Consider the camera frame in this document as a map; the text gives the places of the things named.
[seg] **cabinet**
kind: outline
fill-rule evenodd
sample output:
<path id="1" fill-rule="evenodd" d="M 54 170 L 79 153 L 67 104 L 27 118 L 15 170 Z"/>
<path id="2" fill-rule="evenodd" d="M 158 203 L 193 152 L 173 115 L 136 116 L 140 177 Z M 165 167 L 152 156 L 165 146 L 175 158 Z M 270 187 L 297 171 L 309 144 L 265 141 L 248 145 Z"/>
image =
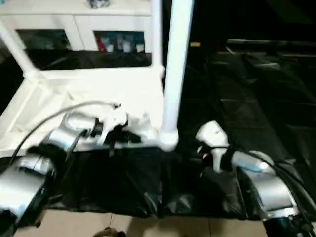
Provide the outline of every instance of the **cabinet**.
<path id="1" fill-rule="evenodd" d="M 111 0 L 100 9 L 86 0 L 10 0 L 0 5 L 0 18 L 23 49 L 151 53 L 150 6 L 149 0 Z"/>

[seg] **metal rod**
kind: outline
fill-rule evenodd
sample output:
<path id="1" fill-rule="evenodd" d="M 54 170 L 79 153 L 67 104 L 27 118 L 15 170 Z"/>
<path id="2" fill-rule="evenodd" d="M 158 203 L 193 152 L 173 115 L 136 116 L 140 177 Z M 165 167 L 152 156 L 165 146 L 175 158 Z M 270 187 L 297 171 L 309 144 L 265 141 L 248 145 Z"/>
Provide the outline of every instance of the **metal rod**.
<path id="1" fill-rule="evenodd" d="M 176 146 L 177 122 L 182 84 L 186 67 L 194 0 L 173 0 L 171 8 L 170 36 L 164 91 L 164 113 L 161 128 L 162 143 Z"/>
<path id="2" fill-rule="evenodd" d="M 10 50 L 11 54 L 20 65 L 21 69 L 23 70 L 24 74 L 33 72 L 37 70 L 33 63 L 30 61 L 27 54 L 21 49 L 16 42 L 16 40 L 12 37 L 9 30 L 6 28 L 4 23 L 0 20 L 0 37 L 2 38 L 3 42 Z"/>

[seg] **glass cabinet door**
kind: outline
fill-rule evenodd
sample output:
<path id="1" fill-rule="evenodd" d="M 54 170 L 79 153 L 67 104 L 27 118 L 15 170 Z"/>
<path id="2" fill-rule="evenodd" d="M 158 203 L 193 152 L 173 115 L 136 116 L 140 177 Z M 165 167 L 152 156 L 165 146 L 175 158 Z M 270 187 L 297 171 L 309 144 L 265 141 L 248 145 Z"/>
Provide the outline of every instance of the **glass cabinet door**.
<path id="1" fill-rule="evenodd" d="M 98 51 L 145 53 L 144 32 L 94 31 Z"/>
<path id="2" fill-rule="evenodd" d="M 17 29 L 16 32 L 27 49 L 72 49 L 64 30 Z"/>

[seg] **white cabinet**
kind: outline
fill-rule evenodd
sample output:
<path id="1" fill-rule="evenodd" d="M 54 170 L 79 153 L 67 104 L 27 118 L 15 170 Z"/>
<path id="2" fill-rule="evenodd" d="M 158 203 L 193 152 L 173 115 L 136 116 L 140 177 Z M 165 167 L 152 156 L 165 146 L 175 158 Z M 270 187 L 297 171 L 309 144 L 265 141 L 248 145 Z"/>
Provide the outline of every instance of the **white cabinet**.
<path id="1" fill-rule="evenodd" d="M 78 33 L 76 23 L 71 15 L 5 15 L 2 21 L 11 30 L 22 48 L 26 48 L 21 39 L 21 33 L 32 33 L 38 30 L 62 31 L 65 40 L 69 42 L 70 49 L 83 50 L 81 37 Z"/>
<path id="2" fill-rule="evenodd" d="M 47 49 L 66 44 L 71 50 L 99 50 L 98 31 L 103 40 L 107 34 L 135 34 L 133 45 L 141 41 L 145 52 L 152 52 L 150 0 L 111 0 L 100 9 L 86 0 L 10 0 L 0 5 L 0 18 L 22 48 L 37 48 L 41 39 Z"/>

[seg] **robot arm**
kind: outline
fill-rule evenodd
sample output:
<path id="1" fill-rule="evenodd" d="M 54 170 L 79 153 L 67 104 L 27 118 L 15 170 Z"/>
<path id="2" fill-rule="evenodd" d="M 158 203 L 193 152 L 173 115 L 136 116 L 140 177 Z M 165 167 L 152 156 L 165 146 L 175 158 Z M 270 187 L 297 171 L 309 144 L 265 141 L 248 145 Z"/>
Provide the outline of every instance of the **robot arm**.
<path id="1" fill-rule="evenodd" d="M 56 180 L 63 176 L 66 153 L 71 152 L 79 138 L 98 136 L 104 143 L 110 131 L 126 126 L 128 116 L 118 107 L 105 122 L 81 112 L 69 112 L 60 126 L 51 131 L 40 144 L 64 151 L 58 160 L 40 154 L 26 154 L 0 175 L 0 236 L 14 235 L 17 228 L 37 226 L 53 193 Z"/>
<path id="2" fill-rule="evenodd" d="M 251 199 L 257 206 L 268 236 L 310 236 L 310 230 L 305 228 L 310 223 L 304 223 L 302 220 L 289 187 L 266 162 L 256 158 L 259 156 L 273 164 L 267 154 L 258 151 L 245 153 L 232 149 L 227 135 L 215 121 L 205 124 L 196 138 L 201 142 L 198 152 L 206 148 L 212 154 L 215 172 L 231 172 L 233 167 L 238 167 L 248 177 Z"/>

